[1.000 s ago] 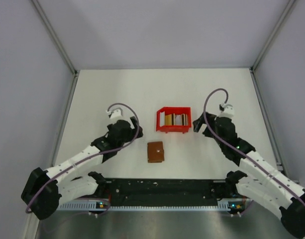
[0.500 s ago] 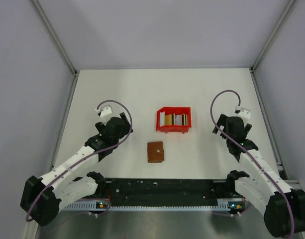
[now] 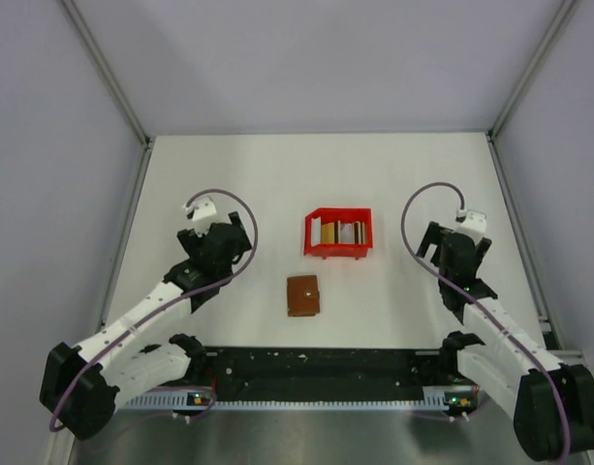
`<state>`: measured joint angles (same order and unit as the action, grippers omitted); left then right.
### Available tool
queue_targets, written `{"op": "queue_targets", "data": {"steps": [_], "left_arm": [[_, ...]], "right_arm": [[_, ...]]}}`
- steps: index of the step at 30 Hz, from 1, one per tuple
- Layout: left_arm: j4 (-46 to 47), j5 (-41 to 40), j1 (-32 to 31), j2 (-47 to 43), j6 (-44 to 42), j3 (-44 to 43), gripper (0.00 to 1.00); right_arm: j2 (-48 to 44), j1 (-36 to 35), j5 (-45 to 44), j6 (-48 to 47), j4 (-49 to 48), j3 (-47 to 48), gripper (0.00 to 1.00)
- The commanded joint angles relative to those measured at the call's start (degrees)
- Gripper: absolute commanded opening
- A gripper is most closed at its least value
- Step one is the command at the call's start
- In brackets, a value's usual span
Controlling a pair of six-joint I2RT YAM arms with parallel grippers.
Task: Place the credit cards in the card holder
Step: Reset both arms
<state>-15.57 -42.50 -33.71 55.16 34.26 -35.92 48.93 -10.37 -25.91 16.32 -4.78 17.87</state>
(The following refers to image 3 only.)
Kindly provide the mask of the brown leather card holder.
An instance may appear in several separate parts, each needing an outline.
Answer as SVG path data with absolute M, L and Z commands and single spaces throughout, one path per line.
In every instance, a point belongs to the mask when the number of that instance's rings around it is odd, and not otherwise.
M 287 307 L 290 318 L 314 317 L 320 311 L 320 291 L 316 275 L 287 279 Z

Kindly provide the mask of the red plastic card bin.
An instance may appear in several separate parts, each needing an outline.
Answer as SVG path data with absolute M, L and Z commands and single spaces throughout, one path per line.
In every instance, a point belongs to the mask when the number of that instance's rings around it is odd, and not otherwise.
M 303 255 L 360 260 L 373 248 L 370 208 L 320 207 L 304 218 Z

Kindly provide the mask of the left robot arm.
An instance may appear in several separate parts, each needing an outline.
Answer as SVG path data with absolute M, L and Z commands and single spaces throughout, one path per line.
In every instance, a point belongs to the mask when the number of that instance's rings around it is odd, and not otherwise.
M 251 263 L 258 238 L 238 212 L 190 214 L 192 226 L 176 237 L 186 253 L 132 309 L 94 335 L 50 350 L 39 392 L 51 414 L 51 432 L 69 430 L 84 441 L 99 433 L 127 402 L 161 384 L 195 384 L 205 375 L 203 346 L 176 334 L 154 338 L 193 315 Z

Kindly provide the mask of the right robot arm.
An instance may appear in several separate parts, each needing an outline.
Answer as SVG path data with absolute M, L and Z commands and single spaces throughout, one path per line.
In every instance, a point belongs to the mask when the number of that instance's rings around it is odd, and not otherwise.
M 512 420 L 525 454 L 556 460 L 594 450 L 594 377 L 533 340 L 477 271 L 491 244 L 480 232 L 428 224 L 417 251 L 438 273 L 444 306 L 463 329 L 444 340 L 438 368 L 448 382 L 476 383 Z

